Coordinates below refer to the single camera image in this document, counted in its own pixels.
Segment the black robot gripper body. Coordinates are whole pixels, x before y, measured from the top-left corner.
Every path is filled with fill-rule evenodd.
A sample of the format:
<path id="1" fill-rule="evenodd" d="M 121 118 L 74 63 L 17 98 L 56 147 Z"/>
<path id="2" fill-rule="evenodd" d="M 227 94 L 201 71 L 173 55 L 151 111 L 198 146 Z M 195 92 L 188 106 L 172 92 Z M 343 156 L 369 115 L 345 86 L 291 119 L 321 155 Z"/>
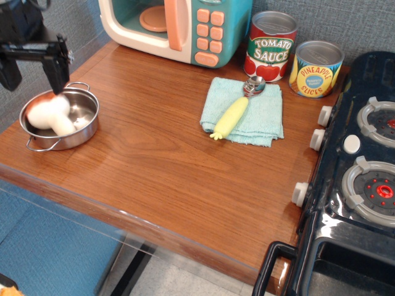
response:
<path id="1" fill-rule="evenodd" d="M 44 26 L 42 12 L 50 5 L 50 1 L 45 6 L 37 1 L 1 1 L 1 59 L 73 62 L 65 38 Z"/>

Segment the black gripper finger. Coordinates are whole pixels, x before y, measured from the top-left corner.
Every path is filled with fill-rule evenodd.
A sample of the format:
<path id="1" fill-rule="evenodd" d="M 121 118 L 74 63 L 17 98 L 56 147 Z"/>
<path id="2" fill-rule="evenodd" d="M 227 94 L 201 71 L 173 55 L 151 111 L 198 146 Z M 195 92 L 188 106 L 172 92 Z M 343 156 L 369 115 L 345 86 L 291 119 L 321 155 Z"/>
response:
<path id="1" fill-rule="evenodd" d="M 45 57 L 41 63 L 53 93 L 60 94 L 69 81 L 69 63 L 56 57 Z"/>
<path id="2" fill-rule="evenodd" d="M 14 60 L 1 59 L 1 84 L 8 91 L 15 91 L 22 81 L 19 67 Z"/>

